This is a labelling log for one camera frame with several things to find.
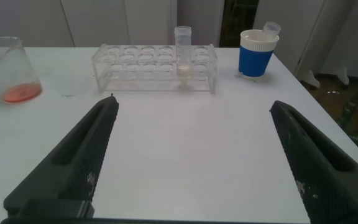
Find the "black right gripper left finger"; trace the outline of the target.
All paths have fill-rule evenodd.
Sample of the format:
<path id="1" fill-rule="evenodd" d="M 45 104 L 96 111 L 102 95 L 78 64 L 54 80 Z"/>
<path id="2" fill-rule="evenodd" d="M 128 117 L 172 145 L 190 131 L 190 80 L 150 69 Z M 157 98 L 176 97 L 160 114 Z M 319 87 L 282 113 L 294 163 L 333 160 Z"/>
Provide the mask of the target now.
<path id="1" fill-rule="evenodd" d="M 97 102 L 33 171 L 4 199 L 9 217 L 32 199 L 93 199 L 119 103 Z"/>

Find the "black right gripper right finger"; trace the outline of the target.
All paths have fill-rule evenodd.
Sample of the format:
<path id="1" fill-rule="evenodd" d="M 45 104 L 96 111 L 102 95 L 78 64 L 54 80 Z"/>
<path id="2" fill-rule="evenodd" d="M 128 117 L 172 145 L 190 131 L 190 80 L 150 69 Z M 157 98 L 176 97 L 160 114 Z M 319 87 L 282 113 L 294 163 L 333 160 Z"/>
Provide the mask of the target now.
<path id="1" fill-rule="evenodd" d="M 294 107 L 270 109 L 311 223 L 358 223 L 358 163 Z"/>

